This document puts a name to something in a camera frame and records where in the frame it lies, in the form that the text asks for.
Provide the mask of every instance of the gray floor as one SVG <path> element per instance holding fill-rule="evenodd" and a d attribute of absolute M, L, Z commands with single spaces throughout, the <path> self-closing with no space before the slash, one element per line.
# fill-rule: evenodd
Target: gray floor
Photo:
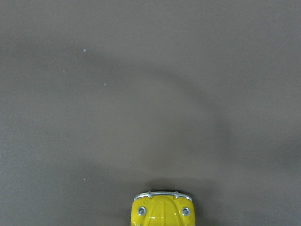
<path fill-rule="evenodd" d="M 0 2 L 0 225 L 301 225 L 300 1 Z"/>

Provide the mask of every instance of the headlight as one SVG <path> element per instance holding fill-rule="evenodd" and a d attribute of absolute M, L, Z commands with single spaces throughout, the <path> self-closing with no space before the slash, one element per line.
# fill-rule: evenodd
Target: headlight
<path fill-rule="evenodd" d="M 184 207 L 184 208 L 182 209 L 182 215 L 183 215 L 183 216 L 188 216 L 188 215 L 190 215 L 190 210 L 189 210 L 187 207 Z"/>
<path fill-rule="evenodd" d="M 143 206 L 141 206 L 141 207 L 138 208 L 137 213 L 138 213 L 139 216 L 143 216 L 146 213 L 146 209 Z"/>

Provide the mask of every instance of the toy car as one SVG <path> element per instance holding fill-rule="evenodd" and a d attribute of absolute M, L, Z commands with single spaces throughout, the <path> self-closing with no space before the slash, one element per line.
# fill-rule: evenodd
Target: toy car
<path fill-rule="evenodd" d="M 131 226 L 195 226 L 192 198 L 178 192 L 146 192 L 134 198 Z"/>

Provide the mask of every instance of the gray surface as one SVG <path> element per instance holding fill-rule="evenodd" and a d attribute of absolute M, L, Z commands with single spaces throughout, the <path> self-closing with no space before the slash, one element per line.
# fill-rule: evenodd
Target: gray surface
<path fill-rule="evenodd" d="M 0 225 L 301 225 L 300 1 L 0 2 Z"/>

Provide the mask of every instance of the car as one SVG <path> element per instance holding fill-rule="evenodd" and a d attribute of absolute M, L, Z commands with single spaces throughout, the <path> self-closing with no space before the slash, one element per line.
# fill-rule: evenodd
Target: car
<path fill-rule="evenodd" d="M 146 192 L 134 198 L 131 226 L 195 226 L 192 198 L 179 192 Z"/>

